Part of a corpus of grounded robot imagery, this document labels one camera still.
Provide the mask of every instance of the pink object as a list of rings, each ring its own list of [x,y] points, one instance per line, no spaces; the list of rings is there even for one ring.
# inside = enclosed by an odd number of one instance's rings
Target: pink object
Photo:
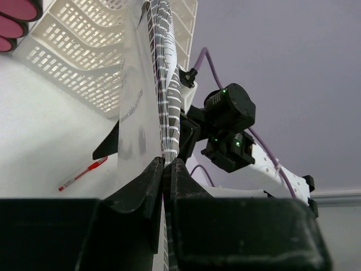
[[[12,48],[12,44],[7,39],[0,37],[0,52],[8,52]]]
[[[30,0],[0,0],[0,12],[25,21],[37,16],[37,9]]]
[[[20,38],[23,34],[23,27],[19,23],[0,15],[0,36]]]

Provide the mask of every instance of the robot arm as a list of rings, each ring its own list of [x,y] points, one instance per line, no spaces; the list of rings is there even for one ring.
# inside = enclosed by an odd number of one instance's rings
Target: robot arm
[[[245,128],[248,128],[254,123],[254,114],[251,113],[251,116],[248,115],[248,123],[247,121],[244,121],[245,118],[243,118],[244,116],[241,114],[239,117],[239,123],[243,124],[241,124],[239,128],[233,129],[234,132],[228,133],[226,136],[224,136],[227,134],[226,130],[232,130],[232,128],[228,129],[225,127],[225,125],[220,123],[218,123],[218,126],[216,127],[214,127],[215,125],[212,125],[212,123],[222,121],[222,117],[219,117],[217,120],[214,116],[220,116],[222,114],[227,116],[227,114],[232,114],[228,113],[227,110],[242,111],[243,109],[246,109],[248,111],[252,111],[252,101],[248,99],[249,103],[246,104],[242,101],[236,101],[235,103],[239,102],[240,104],[238,108],[229,108],[229,105],[217,107],[214,106],[214,104],[219,103],[219,94],[228,94],[225,93],[224,90],[218,90],[214,91],[213,95],[209,95],[205,101],[205,107],[207,107],[208,102],[208,107],[213,106],[214,109],[207,110],[206,108],[195,108],[191,104],[197,87],[198,84],[196,82],[193,83],[193,87],[190,85],[189,87],[186,87],[185,85],[182,87],[182,109],[184,111],[184,115],[181,117],[180,122],[180,157],[186,161],[187,158],[192,154],[195,143],[203,139],[208,139],[207,148],[206,150],[202,151],[202,154],[207,156],[215,165],[227,172],[233,172],[237,170],[237,176],[240,180],[252,181],[259,189],[266,192],[268,196],[273,196],[275,198],[291,198],[292,196],[289,188],[279,174],[279,168],[275,168],[273,162],[264,149],[258,143],[256,143],[248,133],[244,131]],[[237,84],[231,84],[225,89],[231,90],[232,88],[234,91],[237,91],[237,89],[244,91],[244,89]],[[234,102],[235,100],[241,99],[242,97],[235,97],[235,93],[233,93],[233,97],[230,98],[230,100]],[[223,137],[223,140],[225,141],[223,146],[217,145],[217,142],[221,141],[222,139],[215,138],[215,135],[218,134],[220,130],[223,130],[223,132],[221,132],[221,134],[223,133],[221,137]],[[235,154],[233,149],[236,149],[235,152],[237,152],[237,149],[239,149],[240,152]],[[299,177],[284,167],[282,167],[282,169],[287,176],[297,199],[303,201],[306,205],[310,206],[315,213],[317,213],[316,203],[310,199],[310,193],[314,190],[313,178],[311,176]],[[220,189],[210,189],[209,192],[210,194],[217,197],[218,194],[224,194],[219,192],[219,190]]]

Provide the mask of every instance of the black plastic part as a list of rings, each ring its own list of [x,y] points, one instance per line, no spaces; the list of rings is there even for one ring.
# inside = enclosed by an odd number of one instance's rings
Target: black plastic part
[[[205,118],[204,109],[190,106],[190,109],[187,112],[187,118],[199,125],[200,127],[200,136],[198,138],[198,141],[208,139],[208,137],[212,136],[212,134],[215,133],[214,127],[211,123],[207,122]]]
[[[219,89],[218,89],[218,90],[215,90],[215,91],[213,91],[213,92],[211,92],[211,93],[209,93],[209,94],[207,95],[207,97],[204,99],[203,106],[205,107],[206,104],[207,104],[207,101],[209,100],[209,98],[212,97],[212,96],[214,96],[214,95],[216,95],[218,92],[219,92]]]
[[[272,196],[271,194],[269,194],[269,193],[267,193],[267,192],[265,192],[266,194],[267,194],[267,197],[268,198],[274,198],[274,196]]]
[[[177,255],[173,243],[173,208],[176,198],[213,198],[189,174],[182,159],[176,159],[164,169],[163,173],[164,207],[166,215],[166,230],[168,238],[169,270],[179,270]]]
[[[118,153],[119,143],[119,121],[104,141],[93,152],[93,160],[97,160]]]
[[[187,118],[183,113],[180,114],[180,138],[179,138],[179,154],[184,163],[191,157],[196,142],[199,140],[201,133],[200,125]]]
[[[179,79],[180,83],[183,86],[186,86],[187,88],[191,89],[194,88],[194,81],[196,80],[196,75],[198,74],[198,71],[192,68],[190,71],[185,72],[183,70],[179,70]]]
[[[210,138],[201,153],[220,169],[231,173],[254,164],[252,147],[254,139],[246,132],[229,133],[226,137]]]
[[[172,218],[182,271],[332,270],[313,213],[296,200],[177,198]]]
[[[313,199],[309,199],[309,206],[317,218],[319,216],[317,202],[314,201]]]
[[[230,84],[205,102],[207,120],[219,130],[242,132],[254,124],[256,105],[238,84]]]
[[[0,200],[0,270],[152,270],[164,163],[98,199]]]
[[[18,38],[25,37],[25,36],[29,33],[29,25],[28,25],[28,23],[25,23],[25,22],[22,22],[22,21],[18,21],[17,23],[18,23],[18,24],[21,26],[21,28],[23,29],[23,34],[22,34],[20,37],[18,37]]]
[[[306,183],[309,185],[310,193],[313,192],[315,190],[314,178],[310,175],[303,176],[302,178],[304,178],[306,180]]]

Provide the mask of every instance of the gray wall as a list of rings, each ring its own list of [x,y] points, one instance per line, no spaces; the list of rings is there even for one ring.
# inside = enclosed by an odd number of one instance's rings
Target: gray wall
[[[333,257],[334,271],[361,270],[361,207],[320,208],[318,222]]]
[[[202,47],[222,84],[239,83],[257,106],[254,128],[282,165],[318,191],[360,188],[361,1],[199,0],[191,65]],[[194,105],[217,89],[206,61]],[[217,184],[253,186],[200,155]]]

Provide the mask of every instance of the paper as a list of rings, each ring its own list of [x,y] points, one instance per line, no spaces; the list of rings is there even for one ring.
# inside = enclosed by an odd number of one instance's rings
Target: paper
[[[161,157],[161,136],[150,40],[149,3],[129,6],[121,81],[119,187],[138,177],[154,157]]]
[[[162,130],[162,149],[165,165],[168,165],[179,153],[181,85],[177,67],[173,19],[168,1],[153,0],[152,14],[156,37],[156,87]]]

